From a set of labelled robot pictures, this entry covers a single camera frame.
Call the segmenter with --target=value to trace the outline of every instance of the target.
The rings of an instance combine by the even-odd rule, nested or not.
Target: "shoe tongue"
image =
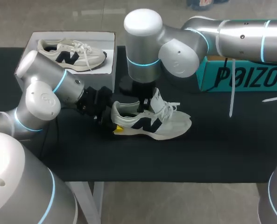
[[[57,50],[60,49],[61,47],[62,47],[62,44],[59,43],[59,44],[57,45]]]
[[[161,97],[159,89],[155,88],[155,93],[154,93],[153,98],[151,99],[151,103],[150,103],[151,110],[154,113],[158,113],[163,109],[164,105],[165,105],[165,103]]]
[[[65,47],[65,48],[67,48],[67,49],[72,49],[72,48],[73,48],[73,47],[70,46],[70,45],[63,44],[63,43],[59,43],[59,44],[57,45],[57,50],[60,49],[61,47]]]

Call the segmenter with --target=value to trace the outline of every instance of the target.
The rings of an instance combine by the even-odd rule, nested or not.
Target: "floor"
[[[0,0],[0,47],[24,47],[33,31],[115,31],[124,44],[123,20],[137,8],[156,10],[169,26],[195,15],[215,19],[277,19],[277,0],[230,0],[210,11],[186,0]],[[257,224],[255,183],[107,182],[103,224]]]

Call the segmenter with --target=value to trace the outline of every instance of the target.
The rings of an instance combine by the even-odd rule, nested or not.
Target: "teal box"
[[[232,90],[232,60],[206,57],[196,72],[201,91],[227,92]],[[277,91],[277,66],[237,61],[235,91]]]

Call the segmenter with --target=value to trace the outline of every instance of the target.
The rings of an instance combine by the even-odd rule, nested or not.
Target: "black tablecloth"
[[[0,111],[17,106],[21,90],[14,71],[22,49],[0,48]],[[114,99],[127,75],[125,48],[118,48]],[[199,93],[196,77],[164,74],[157,82],[164,100],[192,117],[183,136],[155,141],[147,136],[114,136],[92,118],[72,110],[58,116],[60,139],[50,128],[43,162],[64,181],[266,182],[277,164],[277,92],[237,92],[229,118],[229,92]],[[38,154],[39,134],[27,143]]]

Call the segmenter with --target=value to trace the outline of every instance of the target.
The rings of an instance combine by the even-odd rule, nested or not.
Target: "white sneaker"
[[[163,101],[159,90],[150,102],[150,110],[137,112],[139,102],[121,104],[114,102],[111,109],[111,120],[118,125],[114,134],[135,135],[146,134],[156,140],[166,140],[178,137],[191,127],[190,116],[177,111],[180,103]]]
[[[101,65],[106,57],[106,52],[92,48],[79,41],[60,40],[47,42],[39,40],[37,51],[66,69],[87,71]]]

